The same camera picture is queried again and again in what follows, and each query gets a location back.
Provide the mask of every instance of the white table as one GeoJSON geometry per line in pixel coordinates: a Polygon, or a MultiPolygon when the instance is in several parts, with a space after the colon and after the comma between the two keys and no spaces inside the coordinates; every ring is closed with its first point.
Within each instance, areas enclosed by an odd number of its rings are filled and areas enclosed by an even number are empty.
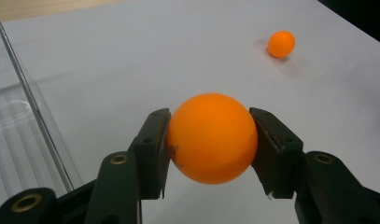
{"type": "MultiPolygon", "coordinates": [[[[217,91],[274,113],[304,151],[340,158],[380,192],[380,43],[316,0],[139,0],[4,23],[37,80],[83,181],[126,150],[147,115],[217,91]],[[295,34],[286,60],[265,50],[295,34]]],[[[297,223],[249,168],[220,186],[170,166],[166,198],[144,223],[297,223]]]]}

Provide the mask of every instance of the transparent plastic box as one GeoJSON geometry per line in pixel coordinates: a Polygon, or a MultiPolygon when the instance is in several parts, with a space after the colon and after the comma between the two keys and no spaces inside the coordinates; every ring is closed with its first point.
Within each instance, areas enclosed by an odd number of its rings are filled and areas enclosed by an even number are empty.
{"type": "Polygon", "coordinates": [[[25,189],[57,196],[82,180],[41,91],[23,71],[0,22],[0,205],[25,189]]]}

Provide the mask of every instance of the orange ball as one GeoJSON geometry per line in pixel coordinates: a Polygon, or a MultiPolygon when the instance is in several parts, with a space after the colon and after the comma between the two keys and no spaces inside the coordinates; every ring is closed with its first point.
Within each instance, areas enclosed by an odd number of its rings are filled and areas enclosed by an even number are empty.
{"type": "Polygon", "coordinates": [[[190,179],[221,184],[235,179],[253,161],[258,145],[255,122],[233,98],[205,93],[184,102],[172,115],[169,155],[190,179]]]}
{"type": "Polygon", "coordinates": [[[288,31],[274,33],[268,42],[269,53],[276,58],[288,56],[295,47],[295,37],[288,31]]]}

